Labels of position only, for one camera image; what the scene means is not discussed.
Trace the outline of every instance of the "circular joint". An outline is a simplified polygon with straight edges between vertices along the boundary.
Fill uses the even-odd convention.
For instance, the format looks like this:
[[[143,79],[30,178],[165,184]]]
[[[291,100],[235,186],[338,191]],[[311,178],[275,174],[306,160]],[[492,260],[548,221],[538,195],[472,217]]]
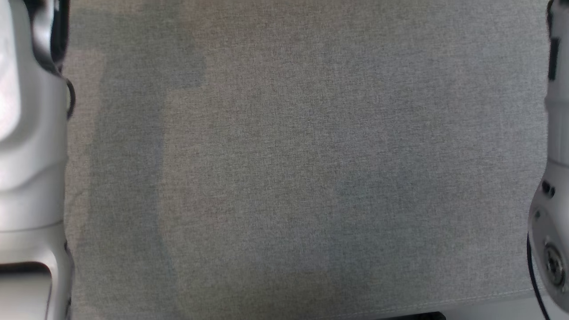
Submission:
[[[561,254],[553,244],[545,245],[544,259],[549,281],[558,288],[563,287],[565,285],[565,267]]]

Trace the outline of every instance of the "gray upholstered cushion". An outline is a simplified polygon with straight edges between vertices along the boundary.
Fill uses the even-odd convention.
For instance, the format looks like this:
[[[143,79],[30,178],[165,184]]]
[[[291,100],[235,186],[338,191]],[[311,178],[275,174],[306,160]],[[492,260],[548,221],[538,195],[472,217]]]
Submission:
[[[72,2],[76,319],[530,294],[545,2]]]

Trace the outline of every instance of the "fabric seam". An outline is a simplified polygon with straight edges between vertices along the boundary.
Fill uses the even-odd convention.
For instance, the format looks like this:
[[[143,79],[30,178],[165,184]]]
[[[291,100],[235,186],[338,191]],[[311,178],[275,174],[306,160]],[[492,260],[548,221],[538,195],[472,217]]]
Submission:
[[[501,297],[501,296],[508,296],[514,293],[520,293],[520,292],[527,292],[527,291],[533,291],[533,289],[524,289],[524,290],[516,290],[516,291],[509,291],[509,292],[502,292],[502,293],[494,293],[494,294],[488,294],[485,296],[475,296],[475,297],[468,297],[468,298],[460,298],[460,299],[450,299],[450,300],[442,300],[442,301],[437,301],[437,302],[425,302],[425,303],[418,303],[415,305],[407,305],[407,306],[403,306],[403,307],[388,307],[388,308],[383,308],[383,309],[376,309],[376,310],[369,310],[369,311],[362,311],[362,312],[355,312],[355,313],[344,313],[344,314],[336,314],[336,315],[325,315],[322,317],[316,317],[316,318],[308,318],[306,320],[319,320],[319,319],[334,319],[334,318],[353,318],[353,317],[357,317],[359,315],[366,315],[366,314],[373,314],[373,313],[380,313],[380,312],[386,312],[386,311],[402,311],[402,310],[408,310],[408,309],[413,309],[415,307],[419,307],[419,306],[435,306],[435,305],[444,305],[444,304],[448,304],[450,302],[457,302],[457,301],[473,301],[473,300],[488,300],[488,299],[492,299],[494,297]]]

